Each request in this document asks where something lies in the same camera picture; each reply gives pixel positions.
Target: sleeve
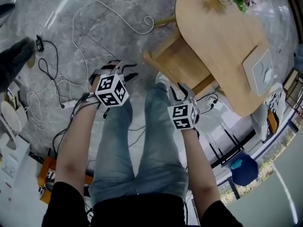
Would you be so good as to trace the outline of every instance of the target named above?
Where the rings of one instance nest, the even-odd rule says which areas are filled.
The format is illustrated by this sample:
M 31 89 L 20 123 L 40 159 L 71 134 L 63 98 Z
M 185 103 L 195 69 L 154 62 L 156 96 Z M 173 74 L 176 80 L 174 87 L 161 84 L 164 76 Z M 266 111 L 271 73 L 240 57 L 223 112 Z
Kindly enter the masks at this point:
M 51 200 L 42 221 L 42 227 L 89 226 L 81 194 L 67 183 L 53 186 Z
M 201 226 L 233 226 L 243 227 L 229 212 L 221 201 L 214 202 L 208 207 L 200 221 Z

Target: jeans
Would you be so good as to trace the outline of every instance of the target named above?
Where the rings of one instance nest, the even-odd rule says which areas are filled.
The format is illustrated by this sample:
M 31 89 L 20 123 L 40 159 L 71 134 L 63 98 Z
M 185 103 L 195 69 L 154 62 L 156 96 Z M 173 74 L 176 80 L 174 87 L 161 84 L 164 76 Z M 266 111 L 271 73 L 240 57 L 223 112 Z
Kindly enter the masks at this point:
M 23 39 L 0 53 L 0 93 L 8 89 L 32 54 L 28 39 Z
M 145 100 L 145 143 L 138 175 L 128 149 L 133 110 L 130 101 L 111 108 L 97 152 L 94 180 L 89 187 L 92 205 L 126 195 L 169 193 L 185 198 L 188 175 L 180 163 L 167 107 L 166 87 L 157 83 Z

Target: white box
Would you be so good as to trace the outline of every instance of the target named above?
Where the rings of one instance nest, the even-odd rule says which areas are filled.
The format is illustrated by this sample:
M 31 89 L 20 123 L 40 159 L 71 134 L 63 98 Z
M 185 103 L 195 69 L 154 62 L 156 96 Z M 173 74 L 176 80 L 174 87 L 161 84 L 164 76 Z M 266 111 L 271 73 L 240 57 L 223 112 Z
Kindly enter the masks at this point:
M 177 130 L 192 129 L 197 118 L 194 104 L 182 104 L 167 108 L 173 125 Z
M 121 106 L 129 98 L 129 94 L 117 74 L 101 77 L 95 95 L 106 107 Z
M 243 62 L 250 89 L 263 95 L 274 81 L 273 63 L 267 47 L 259 45 Z

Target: floor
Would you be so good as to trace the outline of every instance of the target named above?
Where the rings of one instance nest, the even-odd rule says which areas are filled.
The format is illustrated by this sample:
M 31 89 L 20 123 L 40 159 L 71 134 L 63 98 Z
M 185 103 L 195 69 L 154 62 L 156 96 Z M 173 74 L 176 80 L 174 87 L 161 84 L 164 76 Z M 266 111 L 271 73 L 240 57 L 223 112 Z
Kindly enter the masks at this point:
M 85 84 L 87 72 L 84 60 L 72 43 L 72 19 L 74 14 L 83 6 L 95 0 L 0 0 L 0 3 L 15 1 L 16 9 L 0 29 L 0 51 L 10 47 L 21 38 L 28 36 L 35 38 L 41 35 L 58 47 L 59 73 L 64 74 L 76 84 Z M 134 28 L 145 32 L 149 29 L 144 24 L 145 16 L 152 16 L 155 20 L 170 16 L 174 13 L 176 0 L 99 0 L 120 13 Z M 254 10 L 263 26 L 270 43 L 270 50 L 278 80 L 283 81 L 293 67 L 293 53 L 298 43 L 293 15 L 287 0 L 261 0 Z M 83 51 L 89 67 L 89 74 L 94 69 L 100 68 L 112 59 L 129 59 L 138 63 L 134 71 L 139 72 L 131 84 L 131 102 L 134 118 L 131 129 L 138 129 L 145 125 L 144 99 L 147 90 L 152 86 L 157 71 L 144 63 L 142 52 L 144 49 L 152 50 L 161 41 L 165 40 L 175 25 L 156 28 L 148 35 L 138 35 L 133 32 L 122 20 L 98 3 L 94 3 L 84 9 L 74 21 L 74 38 L 76 44 Z M 46 46 L 43 54 L 37 54 L 36 61 L 40 57 L 45 58 L 51 66 L 55 66 L 55 51 Z M 49 78 L 42 74 L 37 66 L 31 70 L 24 67 L 18 76 L 22 84 L 22 100 L 27 106 L 27 93 L 31 91 L 41 92 L 49 83 Z M 59 85 L 61 94 L 69 98 L 69 85 L 66 82 Z M 69 121 L 71 109 L 61 109 L 58 98 L 54 94 L 54 84 L 51 84 L 43 93 L 39 94 L 39 101 L 32 98 L 32 113 L 29 117 L 34 122 L 29 122 L 21 135 L 32 144 L 33 150 L 45 155 L 46 149 L 51 146 L 54 135 L 64 129 Z M 72 99 L 79 98 L 86 87 L 71 87 Z M 199 102 L 201 111 L 207 108 L 206 101 Z M 101 108 L 94 122 L 89 158 L 95 159 L 98 144 L 102 136 L 103 113 Z M 250 118 L 240 118 L 233 114 L 228 107 L 221 110 L 213 109 L 201 117 L 198 125 L 201 131 L 201 142 L 208 159 L 213 162 L 215 156 L 208 147 L 213 143 L 215 148 L 223 152 L 232 147 L 232 142 L 227 138 L 223 129 L 228 129 L 241 140 L 252 129 Z M 142 130 L 129 132 L 129 144 L 135 142 Z M 180 159 L 186 165 L 183 140 L 179 132 L 175 132 L 175 141 L 180 152 Z M 140 157 L 143 151 L 144 135 L 130 148 L 134 171 L 137 172 Z M 93 168 L 94 162 L 89 162 L 89 168 Z

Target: wooden table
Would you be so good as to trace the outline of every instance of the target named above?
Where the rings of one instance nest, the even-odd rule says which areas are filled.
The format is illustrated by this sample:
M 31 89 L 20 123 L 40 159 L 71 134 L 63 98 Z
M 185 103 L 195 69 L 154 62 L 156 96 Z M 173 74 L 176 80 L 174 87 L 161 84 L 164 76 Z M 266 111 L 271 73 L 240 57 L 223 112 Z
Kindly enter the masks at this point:
M 176 21 L 182 37 L 209 69 L 239 116 L 248 116 L 264 101 L 250 89 L 243 61 L 260 44 L 268 46 L 254 16 L 218 0 L 177 0 Z

